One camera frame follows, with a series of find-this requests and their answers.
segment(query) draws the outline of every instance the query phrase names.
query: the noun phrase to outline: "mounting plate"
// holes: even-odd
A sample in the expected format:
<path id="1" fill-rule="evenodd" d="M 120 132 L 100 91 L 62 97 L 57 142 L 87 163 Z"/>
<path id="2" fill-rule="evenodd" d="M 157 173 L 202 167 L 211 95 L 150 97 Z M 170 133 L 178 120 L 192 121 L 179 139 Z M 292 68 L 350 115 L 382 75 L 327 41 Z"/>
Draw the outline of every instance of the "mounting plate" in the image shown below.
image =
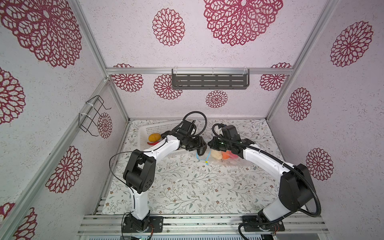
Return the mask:
<path id="1" fill-rule="evenodd" d="M 243 223 L 257 223 L 257 215 L 254 216 L 242 216 Z M 277 223 L 273 223 L 270 225 L 266 225 L 264 229 L 269 229 L 267 231 L 276 231 L 276 232 L 283 232 L 285 231 L 284 224 L 282 221 L 279 221 Z M 248 225 L 244 226 L 244 230 L 246 232 L 264 232 L 261 230 L 257 225 Z"/>
<path id="2" fill-rule="evenodd" d="M 153 230 L 154 233 L 163 231 L 163 219 L 164 219 L 164 217 L 149 216 L 149 224 L 152 224 L 155 227 L 155 229 Z M 126 217 L 126 219 L 124 220 L 126 225 L 122 226 L 122 232 L 123 233 L 138 233 L 138 231 L 135 229 L 129 229 L 129 226 L 132 225 L 129 221 L 130 221 L 129 218 Z M 152 231 L 152 229 L 150 226 L 148 226 L 147 229 L 144 230 L 144 232 L 151 232 L 151 231 Z"/>

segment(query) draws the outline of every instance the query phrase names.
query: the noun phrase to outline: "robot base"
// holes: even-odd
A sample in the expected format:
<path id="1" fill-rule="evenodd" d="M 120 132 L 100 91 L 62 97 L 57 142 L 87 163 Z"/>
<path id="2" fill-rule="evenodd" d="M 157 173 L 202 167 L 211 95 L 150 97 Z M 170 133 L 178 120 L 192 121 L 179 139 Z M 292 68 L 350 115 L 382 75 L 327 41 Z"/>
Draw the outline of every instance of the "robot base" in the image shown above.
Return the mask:
<path id="1" fill-rule="evenodd" d="M 163 219 L 164 217 L 152 217 L 148 215 L 148 219 L 143 219 L 139 221 L 134 218 L 131 214 L 125 217 L 124 223 L 122 226 L 123 233 L 138 233 L 138 232 L 151 232 L 152 227 L 149 226 L 152 224 L 154 226 L 153 232 L 162 232 L 163 231 Z"/>
<path id="2" fill-rule="evenodd" d="M 254 216 L 243 216 L 243 223 L 258 223 L 257 222 L 257 215 Z M 266 231 L 272 231 L 272 232 L 282 232 L 285 231 L 284 224 L 282 221 L 279 221 L 277 223 L 273 223 L 270 225 L 248 225 L 244 226 L 244 230 L 246 232 L 266 232 Z"/>

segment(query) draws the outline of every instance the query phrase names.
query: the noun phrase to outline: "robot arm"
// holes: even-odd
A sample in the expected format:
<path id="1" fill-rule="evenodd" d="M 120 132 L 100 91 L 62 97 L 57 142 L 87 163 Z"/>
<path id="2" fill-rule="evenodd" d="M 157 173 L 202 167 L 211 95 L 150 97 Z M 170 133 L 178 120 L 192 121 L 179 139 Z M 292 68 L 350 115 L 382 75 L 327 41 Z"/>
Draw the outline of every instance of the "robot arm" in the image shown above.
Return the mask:
<path id="1" fill-rule="evenodd" d="M 163 159 L 169 153 L 184 146 L 188 151 L 197 150 L 198 155 L 203 155 L 207 144 L 196 131 L 194 121 L 183 120 L 172 131 L 167 131 L 161 136 L 162 141 L 144 151 L 134 150 L 128 160 L 123 173 L 126 185 L 133 191 L 134 209 L 126 217 L 125 223 L 137 231 L 144 231 L 149 224 L 149 207 L 147 190 L 155 178 L 156 161 Z"/>
<path id="2" fill-rule="evenodd" d="M 249 139 L 241 139 L 233 125 L 215 124 L 219 126 L 220 137 L 214 136 L 208 142 L 211 149 L 219 151 L 231 150 L 233 154 L 244 158 L 271 174 L 280 185 L 278 198 L 264 209 L 259 211 L 256 223 L 267 223 L 285 216 L 288 213 L 296 212 L 300 207 L 313 198 L 312 192 L 296 174 L 287 167 L 293 168 L 304 176 L 313 187 L 310 173 L 306 166 L 297 166 L 286 163 L 284 167 L 272 157 L 263 154 L 260 147 Z M 262 225 L 263 229 L 273 229 L 272 225 Z"/>

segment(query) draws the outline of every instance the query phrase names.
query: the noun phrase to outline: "black wire holder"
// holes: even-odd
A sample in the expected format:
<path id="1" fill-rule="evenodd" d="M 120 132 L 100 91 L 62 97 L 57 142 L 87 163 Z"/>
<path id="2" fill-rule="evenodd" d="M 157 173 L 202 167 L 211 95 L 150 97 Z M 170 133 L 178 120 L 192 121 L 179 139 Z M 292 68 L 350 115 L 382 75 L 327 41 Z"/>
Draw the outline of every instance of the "black wire holder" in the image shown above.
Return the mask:
<path id="1" fill-rule="evenodd" d="M 98 109 L 96 109 L 96 108 L 94 107 L 94 105 L 97 103 L 97 101 L 99 101 L 99 102 L 101 103 L 101 105 L 99 106 Z M 79 116 L 78 116 L 78 125 L 79 125 L 79 128 L 80 128 L 81 130 L 83 130 L 83 132 L 89 132 L 89 134 L 91 134 L 92 136 L 94 136 L 94 137 L 98 137 L 99 135 L 93 135 L 93 134 L 89 131 L 89 128 L 90 128 L 90 126 L 91 126 L 92 123 L 95 124 L 96 127 L 98 126 L 93 120 L 95 119 L 95 117 L 96 117 L 97 114 L 99 114 L 99 116 L 101 116 L 100 113 L 99 113 L 99 110 L 100 110 L 101 107 L 103 107 L 105 110 L 109 110 L 109 109 L 111 109 L 111 108 L 106 108 L 106 107 L 104 106 L 104 100 L 102 99 L 102 97 L 101 97 L 100 95 L 96 95 L 96 96 L 94 96 L 93 98 L 89 99 L 89 100 L 86 101 L 85 103 L 86 103 L 86 104 L 90 104 L 92 108 L 91 108 L 87 113 L 79 113 Z M 93 118 L 91 118 L 91 116 L 89 115 L 89 112 L 90 112 L 92 109 L 94 109 L 94 110 L 96 111 L 96 113 L 95 113 L 95 115 L 93 116 Z M 80 118 L 81 118 L 81 116 L 85 116 L 85 117 L 84 117 L 83 121 L 80 123 Z M 86 126 L 83 125 L 83 123 L 85 122 L 85 120 L 86 120 L 87 118 L 89 118 L 89 119 L 91 120 L 91 122 L 89 123 L 88 127 L 86 127 Z"/>

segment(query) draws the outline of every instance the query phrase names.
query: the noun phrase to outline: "red flower pattern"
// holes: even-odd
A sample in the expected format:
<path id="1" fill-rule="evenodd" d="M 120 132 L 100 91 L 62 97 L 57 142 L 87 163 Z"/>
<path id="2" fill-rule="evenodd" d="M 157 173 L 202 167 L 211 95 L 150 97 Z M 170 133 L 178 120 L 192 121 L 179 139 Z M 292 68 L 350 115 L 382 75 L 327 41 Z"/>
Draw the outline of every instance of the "red flower pattern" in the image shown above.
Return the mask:
<path id="1" fill-rule="evenodd" d="M 157 95 L 164 99 L 178 98 L 183 90 L 175 90 L 172 88 L 172 76 L 169 74 L 163 74 L 155 79 L 153 87 Z"/>
<path id="2" fill-rule="evenodd" d="M 331 48 L 331 61 L 338 67 L 348 66 L 361 58 L 372 41 L 372 26 L 360 21 L 344 29 Z"/>
<path id="3" fill-rule="evenodd" d="M 272 65 L 272 68 L 290 68 L 289 63 L 278 63 Z M 263 74 L 260 78 L 260 86 L 268 91 L 279 89 L 287 75 L 285 74 Z"/>
<path id="4" fill-rule="evenodd" d="M 97 129 L 102 138 L 108 138 L 112 133 L 112 120 L 108 113 L 102 113 L 97 121 Z"/>
<path id="5" fill-rule="evenodd" d="M 265 33 L 283 0 L 204 0 L 207 28 L 221 43 L 244 45 Z"/>
<path id="6" fill-rule="evenodd" d="M 120 63 L 115 68 L 133 68 L 129 64 Z M 113 82 L 127 92 L 139 91 L 143 86 L 143 78 L 141 74 L 114 74 L 111 75 Z"/>
<path id="7" fill-rule="evenodd" d="M 23 87 L 9 72 L 0 68 L 0 125 L 18 118 L 24 106 Z"/>
<path id="8" fill-rule="evenodd" d="M 289 116 L 295 121 L 303 120 L 311 109 L 311 95 L 305 88 L 294 90 L 288 101 Z"/>
<path id="9" fill-rule="evenodd" d="M 312 149 L 307 155 L 306 162 L 311 175 L 318 180 L 327 180 L 333 174 L 333 161 L 323 149 Z"/>
<path id="10" fill-rule="evenodd" d="M 50 192 L 64 193 L 68 191 L 79 179 L 83 167 L 82 161 L 79 150 L 70 146 L 45 186 Z"/>
<path id="11" fill-rule="evenodd" d="M 226 104 L 227 100 L 227 94 L 221 90 L 214 90 L 208 93 L 207 97 L 205 98 L 206 104 L 211 108 L 222 107 L 224 104 Z"/>
<path id="12" fill-rule="evenodd" d="M 30 240 L 35 235 L 35 229 L 37 227 L 37 214 L 35 213 L 35 208 L 31 207 L 29 209 L 29 214 L 24 217 L 22 224 L 17 228 L 15 234 L 15 240 Z"/>
<path id="13" fill-rule="evenodd" d="M 0 223 L 4 221 L 5 217 L 11 211 L 15 203 L 7 202 L 6 204 L 0 206 Z"/>
<path id="14" fill-rule="evenodd" d="M 66 68 L 80 58 L 80 29 L 66 0 L 0 0 L 0 16 L 38 60 Z"/>
<path id="15" fill-rule="evenodd" d="M 174 46 L 184 37 L 184 22 L 180 14 L 173 9 L 163 8 L 152 21 L 156 38 L 165 46 Z"/>

